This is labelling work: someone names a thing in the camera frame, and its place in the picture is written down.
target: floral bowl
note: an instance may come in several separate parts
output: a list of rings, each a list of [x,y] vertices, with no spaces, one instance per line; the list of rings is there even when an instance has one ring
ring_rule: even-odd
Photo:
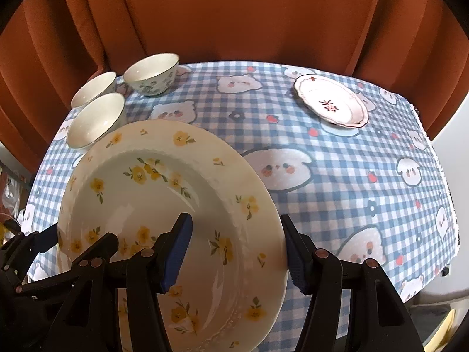
[[[181,212],[191,214],[193,235],[176,284],[158,296],[171,347],[250,352],[283,302],[285,239],[255,171],[208,131],[150,120],[97,142],[62,199],[59,269],[68,270],[106,232],[119,239],[112,260],[129,258],[169,231]],[[122,345],[131,351],[125,290],[119,315]]]
[[[158,95],[173,84],[178,65],[177,54],[154,54],[129,67],[124,81],[142,95]]]

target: orange curtain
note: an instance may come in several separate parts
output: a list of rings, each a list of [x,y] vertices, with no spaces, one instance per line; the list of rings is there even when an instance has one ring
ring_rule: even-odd
[[[0,141],[34,171],[87,79],[164,51],[364,79],[416,105],[430,137],[469,89],[442,0],[25,0],[0,36]]]

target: blue checkered tablecloth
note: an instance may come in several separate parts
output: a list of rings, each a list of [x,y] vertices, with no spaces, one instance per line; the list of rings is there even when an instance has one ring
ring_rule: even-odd
[[[320,120],[293,94],[294,78],[301,74],[327,76],[360,93],[369,123],[348,130]],[[456,255],[458,227],[449,189],[405,98],[329,72],[244,61],[180,66],[174,86],[160,97],[128,93],[121,77],[118,83],[127,95],[129,122],[150,116],[190,122],[226,141],[248,162],[275,153],[279,171],[293,167],[290,180],[270,180],[271,173],[280,173],[275,167],[256,171],[279,213],[288,213],[317,247],[342,259],[376,258],[403,299]],[[75,115],[72,110],[67,120]],[[64,138],[52,142],[32,188],[25,232],[57,222],[79,157]],[[57,273],[55,248],[38,255],[29,271],[36,279]],[[259,350],[292,351],[309,302],[289,280],[278,320]],[[345,292],[338,335],[346,333],[348,313]]]

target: white bowl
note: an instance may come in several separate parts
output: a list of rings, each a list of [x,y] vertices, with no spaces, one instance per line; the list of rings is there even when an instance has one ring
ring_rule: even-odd
[[[70,148],[86,153],[99,139],[127,123],[125,98],[119,93],[98,97],[73,120],[67,134]]]
[[[72,108],[83,109],[97,97],[116,92],[116,75],[114,71],[108,71],[86,82],[73,96]]]
[[[178,65],[177,54],[155,54],[129,67],[124,81],[142,95],[161,94],[173,84]]]

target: plate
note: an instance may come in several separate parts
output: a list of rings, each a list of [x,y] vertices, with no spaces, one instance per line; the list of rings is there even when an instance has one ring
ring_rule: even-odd
[[[298,96],[321,118],[347,128],[368,123],[368,110],[362,100],[343,84],[322,75],[307,74],[294,84]]]
[[[129,258],[181,212],[194,230],[176,284],[159,305],[174,351],[245,351],[268,334],[287,281],[285,237],[269,193],[247,161],[195,126],[139,121],[106,135],[80,160],[59,214],[60,271],[100,236]],[[123,347],[132,351],[125,290]]]

